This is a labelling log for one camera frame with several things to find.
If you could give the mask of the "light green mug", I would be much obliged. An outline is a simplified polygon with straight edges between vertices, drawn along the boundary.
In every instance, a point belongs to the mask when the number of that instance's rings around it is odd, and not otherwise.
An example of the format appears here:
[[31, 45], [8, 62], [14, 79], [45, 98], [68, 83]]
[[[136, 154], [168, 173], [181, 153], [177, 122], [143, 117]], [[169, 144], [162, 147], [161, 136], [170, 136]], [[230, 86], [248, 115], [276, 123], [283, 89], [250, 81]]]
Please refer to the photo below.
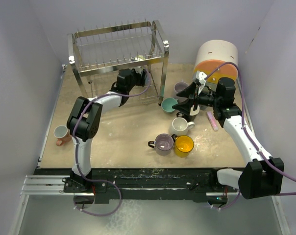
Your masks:
[[130, 62], [138, 62], [138, 61], [144, 61], [145, 57], [143, 55], [137, 55], [135, 57], [132, 57], [129, 59]]

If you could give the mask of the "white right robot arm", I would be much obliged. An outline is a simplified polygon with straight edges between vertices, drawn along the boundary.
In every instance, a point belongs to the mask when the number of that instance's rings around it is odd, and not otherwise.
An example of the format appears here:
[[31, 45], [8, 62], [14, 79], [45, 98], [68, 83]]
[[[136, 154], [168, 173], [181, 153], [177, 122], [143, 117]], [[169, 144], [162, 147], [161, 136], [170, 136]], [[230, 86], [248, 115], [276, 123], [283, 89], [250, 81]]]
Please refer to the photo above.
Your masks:
[[194, 81], [177, 93], [185, 101], [173, 108], [185, 115], [198, 105], [212, 107], [213, 115], [220, 126], [230, 135], [239, 149], [246, 166], [242, 171], [231, 168], [217, 170], [209, 179], [213, 191], [221, 191], [226, 186], [238, 189], [245, 199], [278, 195], [281, 192], [283, 176], [275, 168], [284, 170], [280, 158], [273, 158], [253, 136], [247, 127], [245, 116], [234, 102], [235, 81], [223, 77], [219, 79], [215, 91], [201, 91], [204, 81]]

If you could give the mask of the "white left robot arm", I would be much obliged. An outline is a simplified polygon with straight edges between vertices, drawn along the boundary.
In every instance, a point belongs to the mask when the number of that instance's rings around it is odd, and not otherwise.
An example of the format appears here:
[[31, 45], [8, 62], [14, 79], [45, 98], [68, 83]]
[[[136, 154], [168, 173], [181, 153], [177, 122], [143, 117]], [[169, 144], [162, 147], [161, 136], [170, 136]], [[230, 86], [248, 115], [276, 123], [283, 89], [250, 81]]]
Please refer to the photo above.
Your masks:
[[67, 128], [74, 143], [74, 166], [70, 179], [81, 192], [87, 192], [92, 187], [91, 144], [99, 130], [101, 115], [123, 106], [130, 97], [144, 94], [150, 82], [150, 73], [146, 69], [123, 69], [107, 93], [76, 99]]

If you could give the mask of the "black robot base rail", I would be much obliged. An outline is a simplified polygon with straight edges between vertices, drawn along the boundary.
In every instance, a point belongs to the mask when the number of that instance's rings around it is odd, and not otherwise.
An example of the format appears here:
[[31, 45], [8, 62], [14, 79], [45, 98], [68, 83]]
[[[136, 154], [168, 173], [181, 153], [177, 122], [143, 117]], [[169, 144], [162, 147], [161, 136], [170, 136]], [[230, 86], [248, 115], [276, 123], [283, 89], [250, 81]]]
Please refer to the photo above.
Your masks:
[[70, 169], [39, 168], [33, 175], [68, 176], [64, 192], [78, 204], [107, 204], [110, 200], [190, 200], [226, 204], [235, 192], [217, 182], [214, 168], [93, 168], [92, 182], [81, 185], [70, 179]]

